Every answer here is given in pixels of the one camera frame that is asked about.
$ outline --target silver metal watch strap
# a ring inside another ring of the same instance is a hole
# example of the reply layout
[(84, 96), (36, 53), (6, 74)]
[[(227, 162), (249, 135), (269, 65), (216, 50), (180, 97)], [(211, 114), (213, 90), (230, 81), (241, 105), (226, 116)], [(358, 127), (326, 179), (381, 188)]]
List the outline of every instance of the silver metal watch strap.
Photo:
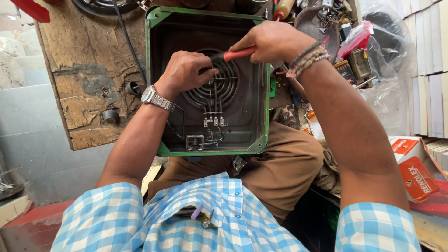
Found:
[(172, 112), (174, 110), (174, 107), (176, 106), (175, 103), (161, 97), (160, 95), (158, 95), (157, 93), (155, 93), (155, 96), (153, 99), (151, 99), (149, 102), (151, 102), (152, 104), (155, 104), (159, 107), (162, 107), (170, 112)]

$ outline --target man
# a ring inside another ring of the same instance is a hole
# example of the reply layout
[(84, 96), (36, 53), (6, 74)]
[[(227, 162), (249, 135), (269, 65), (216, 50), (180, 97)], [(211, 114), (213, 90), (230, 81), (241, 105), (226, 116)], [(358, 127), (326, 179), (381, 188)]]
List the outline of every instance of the man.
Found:
[[(266, 21), (231, 50), (252, 43), (258, 48), (252, 62), (291, 62), (315, 40), (288, 24)], [(154, 84), (157, 93), (173, 101), (200, 87), (217, 73), (198, 75), (204, 67), (212, 64), (201, 53), (174, 53)], [(327, 60), (313, 63), (299, 78), (340, 168), (336, 250), (419, 251), (405, 187), (378, 118)], [(195, 164), (171, 159), (160, 180), (150, 183), (151, 200), (143, 206), (139, 188), (168, 114), (155, 104), (141, 106), (112, 149), (97, 189), (65, 211), (53, 251), (306, 251), (278, 222), (322, 164), (315, 141), (271, 123), (266, 152), (252, 158), (240, 179), (225, 172), (231, 162), (226, 157)], [(179, 214), (192, 207), (204, 217)], [(208, 219), (204, 228), (201, 220)]]

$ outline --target beaded bracelet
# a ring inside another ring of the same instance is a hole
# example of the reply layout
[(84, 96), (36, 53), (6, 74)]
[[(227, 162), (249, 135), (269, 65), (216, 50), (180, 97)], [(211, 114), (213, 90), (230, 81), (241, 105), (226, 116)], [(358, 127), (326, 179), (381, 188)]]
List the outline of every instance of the beaded bracelet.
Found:
[(299, 60), (301, 60), (306, 54), (308, 54), (309, 52), (315, 50), (318, 46), (320, 45), (319, 42), (316, 42), (314, 44), (312, 44), (310, 47), (308, 47), (305, 51), (303, 51), (299, 56), (295, 57), (293, 59), (293, 61), (291, 61), (291, 63), (289, 64), (289, 68), (292, 68), (297, 62), (299, 62)]
[(319, 60), (322, 60), (322, 59), (327, 59), (327, 60), (329, 59), (328, 52), (325, 49), (325, 42), (322, 43), (318, 47), (314, 47), (314, 44), (313, 44), (310, 48), (311, 49), (305, 50), (298, 57), (296, 57), (297, 60), (294, 59), (292, 61), (292, 62), (294, 62), (294, 64), (290, 64), (289, 70), (286, 73), (287, 77), (292, 77), (292, 78), (300, 77), (302, 72), (305, 69), (309, 68), (313, 63), (315, 63)]

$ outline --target plastic bag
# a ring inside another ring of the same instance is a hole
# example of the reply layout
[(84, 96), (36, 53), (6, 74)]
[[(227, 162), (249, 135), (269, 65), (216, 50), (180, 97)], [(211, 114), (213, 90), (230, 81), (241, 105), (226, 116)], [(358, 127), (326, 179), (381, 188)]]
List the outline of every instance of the plastic bag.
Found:
[(347, 39), (340, 44), (340, 49), (337, 56), (340, 61), (343, 61), (345, 56), (351, 51), (366, 48), (369, 41), (370, 34), (373, 33), (373, 25), (369, 21), (362, 21), (357, 27), (350, 30)]
[(407, 81), (416, 67), (416, 49), (409, 29), (387, 3), (363, 1), (363, 20), (373, 25), (367, 55), (373, 88), (359, 90), (388, 135), (409, 135)]

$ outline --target screwdriver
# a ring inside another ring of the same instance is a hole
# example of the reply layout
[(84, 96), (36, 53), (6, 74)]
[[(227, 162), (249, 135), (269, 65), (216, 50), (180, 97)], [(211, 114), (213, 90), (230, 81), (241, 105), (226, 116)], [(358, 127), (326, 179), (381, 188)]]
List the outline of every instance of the screwdriver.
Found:
[(257, 50), (257, 46), (251, 45), (248, 48), (242, 49), (238, 52), (227, 51), (227, 52), (217, 53), (213, 56), (210, 56), (210, 60), (212, 61), (212, 63), (220, 62), (220, 61), (229, 62), (230, 60), (233, 60), (233, 59), (241, 58), (244, 56), (249, 56), (252, 53), (254, 53), (256, 50)]

